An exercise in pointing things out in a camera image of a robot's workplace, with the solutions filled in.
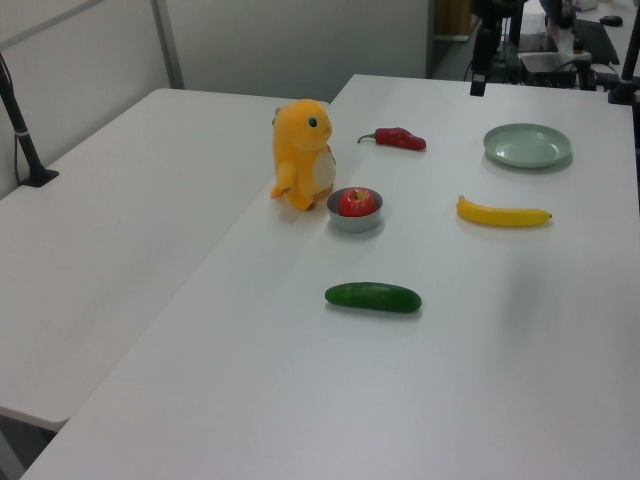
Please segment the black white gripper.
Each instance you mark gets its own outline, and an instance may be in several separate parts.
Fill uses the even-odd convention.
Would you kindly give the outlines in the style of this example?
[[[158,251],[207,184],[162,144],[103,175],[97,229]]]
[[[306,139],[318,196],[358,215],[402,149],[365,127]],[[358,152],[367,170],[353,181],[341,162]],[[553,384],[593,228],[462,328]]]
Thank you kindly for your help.
[[[478,30],[471,61],[470,95],[483,97],[494,57],[500,44],[501,23],[522,12],[522,0],[472,0],[471,13],[478,17]]]

